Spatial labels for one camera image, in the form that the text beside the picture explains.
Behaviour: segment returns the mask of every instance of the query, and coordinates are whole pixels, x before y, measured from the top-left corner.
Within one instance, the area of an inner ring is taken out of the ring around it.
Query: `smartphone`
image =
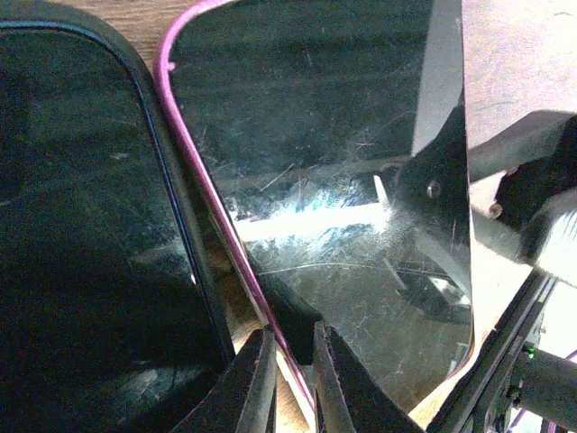
[[[206,0],[156,86],[314,423],[314,326],[404,411],[474,346],[461,5]]]
[[[184,171],[135,50],[0,6],[0,424],[169,431],[234,358]]]

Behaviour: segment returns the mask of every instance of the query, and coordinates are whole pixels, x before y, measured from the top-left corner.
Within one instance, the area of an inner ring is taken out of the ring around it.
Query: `wooden surface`
[[[169,24],[192,3],[183,0],[60,0],[99,16],[130,41],[151,67]],[[466,115],[470,145],[491,138],[537,109],[577,112],[577,2],[463,0]],[[495,182],[472,187],[472,204],[491,203]],[[235,346],[258,326],[252,307],[217,241],[209,255],[226,299]],[[476,327],[487,335],[528,272],[473,246]],[[308,431],[279,378],[278,432]],[[435,414],[449,383],[413,412],[421,425]]]

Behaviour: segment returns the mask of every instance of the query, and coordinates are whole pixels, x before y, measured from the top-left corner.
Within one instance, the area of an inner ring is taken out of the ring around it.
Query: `black cylinder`
[[[519,406],[559,426],[577,431],[577,364],[535,349],[521,353]]]

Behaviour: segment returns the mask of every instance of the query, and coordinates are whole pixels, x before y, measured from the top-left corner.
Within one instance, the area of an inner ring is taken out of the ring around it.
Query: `table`
[[[151,68],[163,33],[192,0],[58,0],[105,20]],[[469,145],[537,109],[577,112],[577,2],[572,0],[463,0],[465,97]],[[495,180],[472,186],[472,204],[492,203]],[[259,326],[222,247],[207,246],[236,347]],[[479,244],[472,246],[476,327],[486,336],[528,273]],[[412,415],[421,425],[452,389],[448,383]],[[289,387],[278,381],[278,432],[305,432],[307,425]]]

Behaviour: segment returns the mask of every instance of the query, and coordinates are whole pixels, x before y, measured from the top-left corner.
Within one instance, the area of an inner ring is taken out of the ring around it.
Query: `pink frame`
[[[194,169],[197,180],[200,183],[206,200],[208,201],[208,205],[210,206],[215,221],[228,243],[229,254],[232,257],[238,272],[241,274],[240,276],[244,287],[250,291],[261,315],[267,319],[272,331],[274,332],[277,343],[287,360],[288,368],[296,380],[299,390],[307,399],[307,403],[310,407],[314,409],[315,402],[307,387],[303,373],[300,371],[298,363],[290,351],[289,344],[283,336],[280,326],[275,319],[274,314],[270,310],[270,306],[264,297],[264,294],[262,293],[261,286],[259,285],[256,275],[249,264],[243,245],[234,230],[233,223],[226,214],[226,209],[224,208],[223,203],[218,197],[215,185],[210,179],[208,170],[202,162],[200,153],[190,136],[190,132],[180,114],[176,98],[174,97],[170,87],[170,72],[174,70],[177,65],[170,61],[169,57],[172,45],[177,39],[179,32],[199,15],[212,9],[216,9],[219,6],[235,3],[235,1],[237,0],[201,0],[188,8],[187,11],[177,18],[170,26],[161,43],[160,51],[154,65],[154,81],[159,93],[162,108],[164,109],[164,112],[178,137],[185,157],[188,160],[188,164]]]

